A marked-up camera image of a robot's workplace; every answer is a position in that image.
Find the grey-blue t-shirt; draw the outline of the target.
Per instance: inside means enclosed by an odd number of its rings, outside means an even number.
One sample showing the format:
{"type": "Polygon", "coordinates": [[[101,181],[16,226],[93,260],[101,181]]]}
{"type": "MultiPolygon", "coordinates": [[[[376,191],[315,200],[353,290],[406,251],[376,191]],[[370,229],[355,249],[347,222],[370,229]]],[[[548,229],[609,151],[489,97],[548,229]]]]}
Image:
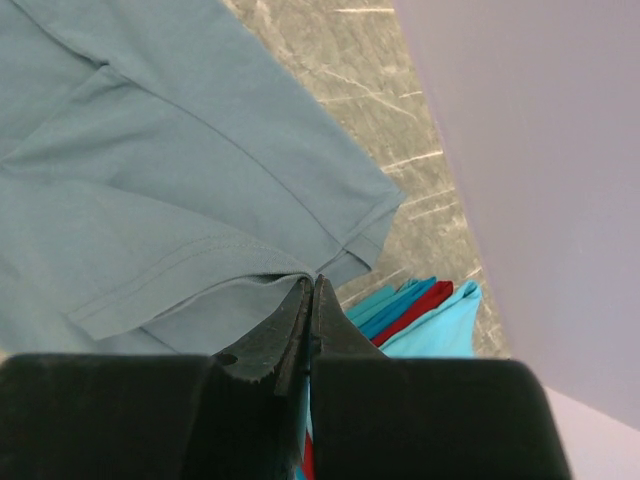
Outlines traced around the grey-blue t-shirt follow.
{"type": "Polygon", "coordinates": [[[1,347],[213,354],[403,193],[218,1],[1,5],[1,347]]]}

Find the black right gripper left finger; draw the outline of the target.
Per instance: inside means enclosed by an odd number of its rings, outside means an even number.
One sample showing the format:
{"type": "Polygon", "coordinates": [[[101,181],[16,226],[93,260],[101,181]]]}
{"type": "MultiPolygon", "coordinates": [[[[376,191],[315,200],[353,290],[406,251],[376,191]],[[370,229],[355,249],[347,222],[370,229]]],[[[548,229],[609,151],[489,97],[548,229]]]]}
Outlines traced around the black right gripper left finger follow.
{"type": "Polygon", "coordinates": [[[259,325],[214,355],[234,385],[286,396],[306,363],[311,281],[297,281],[259,325]]]}

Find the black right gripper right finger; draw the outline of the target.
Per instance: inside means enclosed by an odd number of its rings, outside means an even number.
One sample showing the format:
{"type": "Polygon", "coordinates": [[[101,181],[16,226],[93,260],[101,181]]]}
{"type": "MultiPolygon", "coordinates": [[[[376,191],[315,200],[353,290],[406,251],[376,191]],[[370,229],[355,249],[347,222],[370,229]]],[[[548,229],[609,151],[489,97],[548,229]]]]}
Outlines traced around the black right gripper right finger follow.
{"type": "Polygon", "coordinates": [[[309,370],[376,364],[388,357],[349,320],[330,280],[320,275],[313,289],[309,370]]]}

